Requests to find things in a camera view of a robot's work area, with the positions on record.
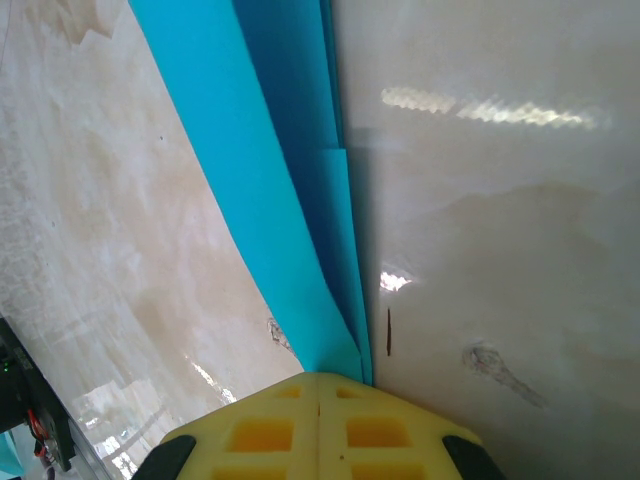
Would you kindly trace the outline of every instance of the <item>cyan object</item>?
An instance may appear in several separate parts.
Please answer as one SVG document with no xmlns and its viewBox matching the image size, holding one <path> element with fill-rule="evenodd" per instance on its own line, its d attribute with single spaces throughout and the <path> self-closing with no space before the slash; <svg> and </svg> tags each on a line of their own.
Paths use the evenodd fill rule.
<svg viewBox="0 0 640 480">
<path fill-rule="evenodd" d="M 371 384 L 329 2 L 234 5 L 322 272 Z"/>
<path fill-rule="evenodd" d="M 24 473 L 13 438 L 9 432 L 0 434 L 0 480 L 21 477 Z"/>
<path fill-rule="evenodd" d="M 303 368 L 371 383 L 327 6 L 130 3 L 238 250 Z"/>
</svg>

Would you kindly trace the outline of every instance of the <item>black rubber piece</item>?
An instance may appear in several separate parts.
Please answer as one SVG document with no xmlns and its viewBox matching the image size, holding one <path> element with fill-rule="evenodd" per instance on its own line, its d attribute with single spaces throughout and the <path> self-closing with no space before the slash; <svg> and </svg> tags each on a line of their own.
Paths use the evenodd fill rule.
<svg viewBox="0 0 640 480">
<path fill-rule="evenodd" d="M 487 451 L 464 438 L 448 435 L 442 439 L 462 480 L 506 480 Z"/>
<path fill-rule="evenodd" d="M 195 446 L 196 439 L 191 435 L 181 435 L 158 445 L 144 459 L 132 480 L 176 480 Z"/>
</svg>

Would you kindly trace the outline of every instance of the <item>small black mark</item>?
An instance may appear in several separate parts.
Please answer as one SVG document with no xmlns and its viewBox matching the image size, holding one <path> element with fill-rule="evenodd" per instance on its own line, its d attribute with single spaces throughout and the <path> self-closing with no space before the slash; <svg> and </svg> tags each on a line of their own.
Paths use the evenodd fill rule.
<svg viewBox="0 0 640 480">
<path fill-rule="evenodd" d="M 391 309 L 387 308 L 387 357 L 391 356 Z"/>
</svg>

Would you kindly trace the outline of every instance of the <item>white wall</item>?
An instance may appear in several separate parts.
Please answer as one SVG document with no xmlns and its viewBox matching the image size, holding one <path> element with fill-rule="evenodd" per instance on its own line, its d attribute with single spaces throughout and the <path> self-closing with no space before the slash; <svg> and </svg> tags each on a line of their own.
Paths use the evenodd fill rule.
<svg viewBox="0 0 640 480">
<path fill-rule="evenodd" d="M 334 2 L 378 384 L 510 478 L 640 475 L 640 3 Z M 392 351 L 387 356 L 387 309 Z"/>
</svg>

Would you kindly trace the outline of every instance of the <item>marble-like surface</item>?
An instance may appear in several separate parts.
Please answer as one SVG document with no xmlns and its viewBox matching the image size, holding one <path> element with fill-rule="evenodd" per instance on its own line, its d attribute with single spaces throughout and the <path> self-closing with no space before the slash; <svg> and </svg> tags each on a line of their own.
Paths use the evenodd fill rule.
<svg viewBox="0 0 640 480">
<path fill-rule="evenodd" d="M 0 312 L 114 477 L 300 371 L 124 0 L 0 0 Z"/>
<path fill-rule="evenodd" d="M 509 478 L 637 478 L 640 4 L 334 16 L 378 385 Z"/>
</svg>

